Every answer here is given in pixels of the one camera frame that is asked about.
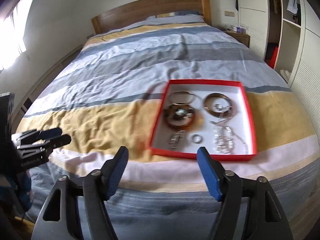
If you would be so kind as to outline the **bright window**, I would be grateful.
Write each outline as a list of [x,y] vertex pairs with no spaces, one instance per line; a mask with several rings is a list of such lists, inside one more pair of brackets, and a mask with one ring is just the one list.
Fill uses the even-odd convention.
[[20,0],[13,12],[1,22],[1,71],[11,67],[26,51],[23,42],[30,0]]

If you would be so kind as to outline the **red jewelry box tray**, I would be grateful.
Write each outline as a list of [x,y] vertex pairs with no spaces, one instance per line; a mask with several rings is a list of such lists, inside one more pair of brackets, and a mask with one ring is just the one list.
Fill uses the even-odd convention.
[[[178,148],[172,151],[168,148],[168,142],[174,130],[165,123],[163,110],[172,105],[168,96],[179,91],[196,95],[189,104],[195,109],[196,116],[193,124],[185,130]],[[224,94],[232,100],[231,115],[217,118],[204,109],[203,101],[212,93]],[[202,146],[213,159],[219,161],[249,161],[257,155],[252,113],[244,87],[239,81],[181,79],[167,83],[149,143],[151,153],[194,159],[198,148]]]

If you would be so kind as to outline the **large silver bangle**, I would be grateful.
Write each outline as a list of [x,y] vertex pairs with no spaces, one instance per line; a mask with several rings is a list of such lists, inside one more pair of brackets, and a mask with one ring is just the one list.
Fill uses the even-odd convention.
[[168,96],[168,100],[172,105],[189,105],[196,98],[196,95],[189,91],[173,92]]

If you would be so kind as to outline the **grey pillow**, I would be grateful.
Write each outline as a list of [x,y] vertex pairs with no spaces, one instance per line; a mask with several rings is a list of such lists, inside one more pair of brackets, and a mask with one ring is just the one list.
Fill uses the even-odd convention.
[[152,15],[146,20],[167,19],[169,23],[204,22],[204,17],[197,10],[180,10],[163,14]]

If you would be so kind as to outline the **wooden nightstand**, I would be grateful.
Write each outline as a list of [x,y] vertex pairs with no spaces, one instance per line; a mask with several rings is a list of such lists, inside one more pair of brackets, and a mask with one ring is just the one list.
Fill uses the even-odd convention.
[[229,36],[233,37],[238,42],[244,44],[246,47],[249,48],[250,36],[248,34],[246,34],[246,33],[237,33],[236,31],[233,31],[233,30],[225,30],[225,33],[228,34]]

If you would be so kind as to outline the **amber orange bangle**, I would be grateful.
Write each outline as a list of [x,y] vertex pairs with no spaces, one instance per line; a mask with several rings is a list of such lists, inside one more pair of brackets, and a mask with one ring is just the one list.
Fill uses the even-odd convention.
[[176,131],[188,129],[195,120],[195,109],[190,105],[170,105],[163,110],[165,123]]

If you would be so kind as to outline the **silver wristwatch green dial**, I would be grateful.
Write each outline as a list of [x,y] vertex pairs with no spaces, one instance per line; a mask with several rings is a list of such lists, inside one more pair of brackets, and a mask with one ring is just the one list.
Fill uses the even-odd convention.
[[168,142],[169,150],[174,151],[178,148],[179,142],[184,137],[184,132],[185,132],[185,130],[182,130],[182,131],[174,130],[174,133],[171,135],[169,142]]

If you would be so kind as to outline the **wooden headboard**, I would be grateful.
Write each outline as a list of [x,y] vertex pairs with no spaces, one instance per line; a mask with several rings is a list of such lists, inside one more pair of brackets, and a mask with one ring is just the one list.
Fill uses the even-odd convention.
[[96,34],[123,28],[152,15],[174,11],[198,11],[208,25],[212,25],[210,0],[138,0],[121,5],[91,19]]

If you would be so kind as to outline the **dark brown bangle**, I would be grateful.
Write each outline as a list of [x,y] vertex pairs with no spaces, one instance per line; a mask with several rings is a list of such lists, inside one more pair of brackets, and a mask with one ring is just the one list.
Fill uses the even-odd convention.
[[[223,112],[223,113],[214,112],[213,105],[216,103],[219,103],[224,106],[230,105],[231,109],[229,111]],[[208,96],[206,96],[206,98],[204,99],[203,107],[212,116],[217,117],[217,118],[225,118],[225,117],[228,117],[229,115],[231,115],[231,112],[233,110],[233,103],[232,103],[232,100],[224,94],[212,93],[212,94],[209,94]]]

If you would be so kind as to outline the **white wardrobe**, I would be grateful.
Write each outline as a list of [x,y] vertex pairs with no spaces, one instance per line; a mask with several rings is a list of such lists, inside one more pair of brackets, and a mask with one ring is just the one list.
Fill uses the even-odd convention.
[[237,0],[250,49],[297,94],[319,126],[319,19],[307,0]]

